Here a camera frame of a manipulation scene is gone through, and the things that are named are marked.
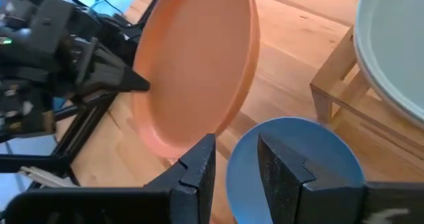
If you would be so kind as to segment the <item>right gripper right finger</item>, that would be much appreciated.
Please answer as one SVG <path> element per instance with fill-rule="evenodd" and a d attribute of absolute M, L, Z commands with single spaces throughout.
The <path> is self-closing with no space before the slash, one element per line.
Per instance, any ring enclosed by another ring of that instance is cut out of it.
<path fill-rule="evenodd" d="M 349 178 L 269 135 L 258 165 L 273 223 L 422 223 L 421 182 Z"/>

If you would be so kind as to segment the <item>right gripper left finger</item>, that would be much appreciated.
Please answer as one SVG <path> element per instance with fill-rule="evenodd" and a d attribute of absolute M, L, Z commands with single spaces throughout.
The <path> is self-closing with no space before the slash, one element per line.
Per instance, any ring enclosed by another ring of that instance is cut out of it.
<path fill-rule="evenodd" d="M 215 135 L 205 135 L 143 187 L 25 192 L 8 204 L 5 223 L 208 223 L 215 183 L 215 150 Z"/>

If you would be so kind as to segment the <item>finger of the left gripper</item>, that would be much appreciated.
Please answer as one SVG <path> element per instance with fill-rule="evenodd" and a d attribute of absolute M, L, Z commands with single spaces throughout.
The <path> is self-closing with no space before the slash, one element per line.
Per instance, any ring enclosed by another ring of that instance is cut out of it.
<path fill-rule="evenodd" d="M 87 49 L 78 62 L 75 94 L 89 95 L 100 90 L 129 92 L 149 89 L 149 81 L 105 49 Z"/>

